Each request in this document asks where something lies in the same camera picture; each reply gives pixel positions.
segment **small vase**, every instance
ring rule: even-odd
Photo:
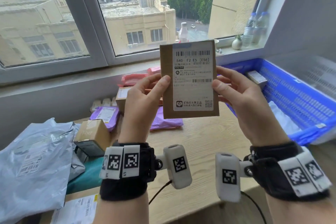
[[[242,45],[243,45],[243,41],[242,40],[235,39],[232,42],[232,49],[234,49],[234,50],[240,50],[240,48],[242,47]]]

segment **potted plant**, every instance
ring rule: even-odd
[[[236,35],[235,40],[233,40],[232,42],[232,49],[240,50],[242,45],[243,45],[243,41],[242,41],[241,35]]]

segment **road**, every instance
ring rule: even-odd
[[[181,23],[187,22],[187,29],[188,29],[188,38],[190,41],[202,41],[209,39],[208,31],[209,25],[208,24],[198,24],[195,23],[195,20],[192,19],[181,19],[176,17],[176,28],[181,28]]]

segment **plastic water bottle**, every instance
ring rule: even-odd
[[[251,17],[247,21],[246,28],[243,35],[243,47],[249,47],[252,43],[254,28],[256,25],[256,13],[252,13]]]
[[[260,41],[261,36],[266,34],[268,21],[269,21],[268,12],[262,12],[261,16],[257,19],[256,27],[254,28],[252,44],[257,45]]]
[[[179,43],[187,43],[188,42],[188,29],[187,22],[181,23],[181,29],[178,33]]]

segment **teal fabric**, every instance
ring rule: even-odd
[[[103,160],[104,157],[101,157],[84,163],[85,172],[68,183],[66,193],[71,194],[99,187],[102,183],[102,179],[99,178],[99,173],[103,165]]]

